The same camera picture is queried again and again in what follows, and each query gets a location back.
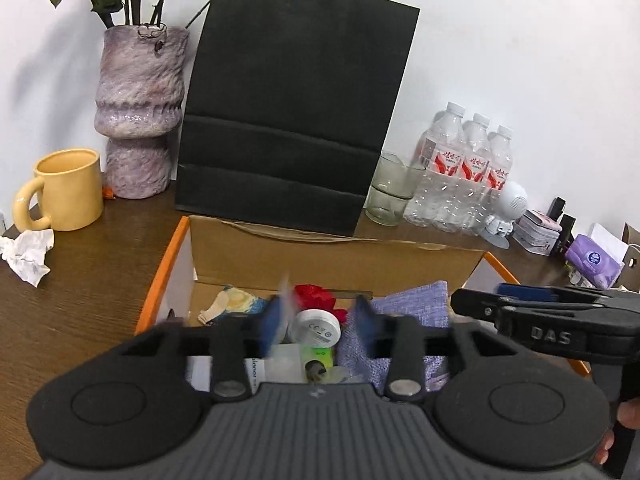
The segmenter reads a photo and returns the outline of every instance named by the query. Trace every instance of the mug handle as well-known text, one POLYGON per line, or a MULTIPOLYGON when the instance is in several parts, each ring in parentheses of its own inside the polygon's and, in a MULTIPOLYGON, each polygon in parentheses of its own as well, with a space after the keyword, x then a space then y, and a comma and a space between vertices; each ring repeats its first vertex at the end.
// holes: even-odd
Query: mug handle
POLYGON ((29 215, 31 198, 39 189, 44 188, 44 179, 40 176, 30 180, 20 188, 14 200, 14 223, 18 231, 42 231, 51 227, 51 218, 43 216, 32 220, 29 215))

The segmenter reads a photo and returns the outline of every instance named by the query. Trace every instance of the red cloth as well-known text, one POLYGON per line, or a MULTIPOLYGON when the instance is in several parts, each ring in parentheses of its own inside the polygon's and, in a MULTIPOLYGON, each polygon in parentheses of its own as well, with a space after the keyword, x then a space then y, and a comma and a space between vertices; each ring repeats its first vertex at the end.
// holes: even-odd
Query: red cloth
POLYGON ((301 310, 318 308, 331 312, 341 324, 347 322, 347 311, 342 308, 334 308, 335 298, 328 290, 317 285, 296 285, 293 290, 298 297, 301 310))

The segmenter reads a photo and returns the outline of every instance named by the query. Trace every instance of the gray ridged panel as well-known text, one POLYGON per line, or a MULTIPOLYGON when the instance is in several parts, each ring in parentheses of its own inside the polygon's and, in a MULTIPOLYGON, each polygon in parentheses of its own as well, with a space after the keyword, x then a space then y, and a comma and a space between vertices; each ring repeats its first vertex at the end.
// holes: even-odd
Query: gray ridged panel
POLYGON ((521 473, 476 462, 442 441, 417 406, 369 384, 263 384, 214 406, 183 446, 142 466, 90 472, 45 463, 31 480, 602 480, 588 464, 521 473))

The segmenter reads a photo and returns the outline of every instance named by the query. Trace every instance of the white wall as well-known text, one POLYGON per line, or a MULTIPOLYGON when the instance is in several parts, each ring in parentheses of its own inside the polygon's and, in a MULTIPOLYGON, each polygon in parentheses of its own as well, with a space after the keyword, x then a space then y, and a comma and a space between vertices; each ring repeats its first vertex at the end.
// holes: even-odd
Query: white wall
MULTIPOLYGON (((184 25, 206 0, 168 0, 184 25)), ((515 130, 513 178, 578 230, 640 226, 640 0, 397 0, 420 21, 385 148, 409 153, 452 100, 515 130)), ((193 57, 202 19, 192 27, 193 57)), ((52 150, 92 127, 102 24, 86 0, 0 0, 0 210, 52 150)), ((191 63, 187 66, 190 72, 191 63)))

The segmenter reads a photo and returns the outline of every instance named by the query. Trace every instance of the round black disc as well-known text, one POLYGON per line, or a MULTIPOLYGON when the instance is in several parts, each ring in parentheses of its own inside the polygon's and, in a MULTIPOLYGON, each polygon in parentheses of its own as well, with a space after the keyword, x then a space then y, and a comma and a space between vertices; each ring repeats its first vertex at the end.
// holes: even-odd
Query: round black disc
POLYGON ((43 458, 88 469, 137 465, 179 446, 201 417, 198 394, 147 364, 85 366, 32 399, 27 425, 43 458))
POLYGON ((436 398, 446 435, 483 462, 548 470, 589 459, 609 427, 600 389, 538 357, 483 358, 436 398))

